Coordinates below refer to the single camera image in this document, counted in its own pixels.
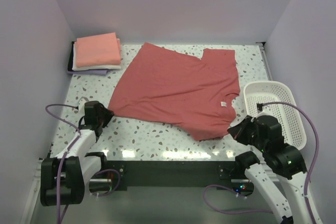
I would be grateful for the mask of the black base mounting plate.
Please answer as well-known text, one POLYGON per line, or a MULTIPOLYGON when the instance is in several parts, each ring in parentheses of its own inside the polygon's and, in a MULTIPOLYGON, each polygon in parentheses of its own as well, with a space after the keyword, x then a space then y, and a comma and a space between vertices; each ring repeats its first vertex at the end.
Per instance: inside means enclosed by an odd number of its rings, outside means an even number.
POLYGON ((108 161, 106 168, 120 173, 121 181, 112 172, 93 176, 89 190, 126 191, 128 187, 200 187, 217 184, 236 193, 249 195, 254 185, 245 175, 234 174, 233 161, 108 161))

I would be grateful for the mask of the folded black t-shirt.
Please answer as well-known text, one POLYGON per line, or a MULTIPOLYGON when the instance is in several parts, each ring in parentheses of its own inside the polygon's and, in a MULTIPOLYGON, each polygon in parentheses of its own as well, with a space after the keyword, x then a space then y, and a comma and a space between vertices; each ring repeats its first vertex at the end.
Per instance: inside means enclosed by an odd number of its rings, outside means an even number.
POLYGON ((72 73, 73 72, 73 56, 74 56, 74 53, 73 53, 73 47, 74 47, 74 41, 71 42, 71 51, 70 51, 70 55, 69 55, 69 60, 68 60, 68 65, 67 65, 67 72, 70 72, 72 73))

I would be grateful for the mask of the aluminium right side rail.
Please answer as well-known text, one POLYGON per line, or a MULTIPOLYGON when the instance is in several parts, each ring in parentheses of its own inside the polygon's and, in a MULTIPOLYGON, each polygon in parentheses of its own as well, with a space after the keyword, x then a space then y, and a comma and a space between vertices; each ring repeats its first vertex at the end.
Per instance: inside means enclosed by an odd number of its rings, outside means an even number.
POLYGON ((267 60, 267 56, 266 56, 265 44, 266 44, 265 42, 257 42, 256 43, 256 45, 260 49, 262 60, 264 62, 264 66, 265 66, 266 73, 267 73, 267 78, 268 78, 268 80, 273 81, 273 77, 272 77, 272 74, 271 74, 271 71, 270 71, 270 68, 269 68, 269 64, 268 64, 268 60, 267 60))

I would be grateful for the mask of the red t-shirt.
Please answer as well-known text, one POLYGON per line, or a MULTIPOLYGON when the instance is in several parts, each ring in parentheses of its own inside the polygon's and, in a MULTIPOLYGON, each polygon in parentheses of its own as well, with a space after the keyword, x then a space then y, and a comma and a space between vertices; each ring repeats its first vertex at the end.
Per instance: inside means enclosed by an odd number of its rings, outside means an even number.
POLYGON ((108 108, 119 117, 175 125, 202 141, 227 134, 239 93, 233 50, 206 48, 198 58, 145 43, 108 108))

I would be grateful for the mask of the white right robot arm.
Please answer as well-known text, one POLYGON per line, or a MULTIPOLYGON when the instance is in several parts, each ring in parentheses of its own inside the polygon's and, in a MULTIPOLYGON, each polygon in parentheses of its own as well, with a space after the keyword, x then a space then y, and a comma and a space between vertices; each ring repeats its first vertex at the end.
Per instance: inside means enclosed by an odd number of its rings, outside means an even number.
POLYGON ((248 178, 268 203, 278 223, 322 223, 309 189, 308 170, 300 151, 285 142, 281 124, 271 115, 246 116, 228 133, 238 143, 261 151, 282 190, 266 174, 252 151, 236 156, 234 173, 248 178))

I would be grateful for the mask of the white perforated plastic basket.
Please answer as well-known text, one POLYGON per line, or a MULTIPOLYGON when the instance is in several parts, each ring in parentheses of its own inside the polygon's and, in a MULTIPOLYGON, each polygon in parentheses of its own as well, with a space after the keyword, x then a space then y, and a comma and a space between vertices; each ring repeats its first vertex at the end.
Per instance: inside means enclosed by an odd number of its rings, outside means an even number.
MULTIPOLYGON (((243 96, 248 115, 257 117, 257 104, 285 102, 296 105, 291 90, 277 81, 253 81, 244 86, 243 96)), ((277 118, 282 127, 285 142, 301 150, 307 143, 306 132, 299 111, 288 105, 273 104, 263 108, 263 114, 277 118)))

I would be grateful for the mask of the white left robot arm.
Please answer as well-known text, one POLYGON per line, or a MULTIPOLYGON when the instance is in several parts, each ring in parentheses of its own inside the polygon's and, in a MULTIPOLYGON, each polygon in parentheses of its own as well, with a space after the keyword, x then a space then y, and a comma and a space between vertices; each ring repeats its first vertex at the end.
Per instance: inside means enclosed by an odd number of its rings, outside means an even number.
POLYGON ((103 178, 108 174, 106 155, 89 150, 114 114, 98 101, 86 102, 83 110, 84 116, 75 126, 76 133, 69 144, 55 157, 42 161, 40 202, 43 206, 79 204, 89 180, 94 175, 103 178))

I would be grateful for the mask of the folded lavender t-shirt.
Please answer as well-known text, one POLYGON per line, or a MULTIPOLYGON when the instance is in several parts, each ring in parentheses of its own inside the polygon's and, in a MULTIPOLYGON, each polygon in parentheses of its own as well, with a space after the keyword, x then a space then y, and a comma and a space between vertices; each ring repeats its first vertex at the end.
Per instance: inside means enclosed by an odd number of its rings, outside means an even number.
POLYGON ((68 74, 78 74, 78 75, 95 75, 95 76, 105 76, 109 70, 107 69, 95 69, 95 70, 83 70, 83 71, 73 71, 67 70, 68 74))

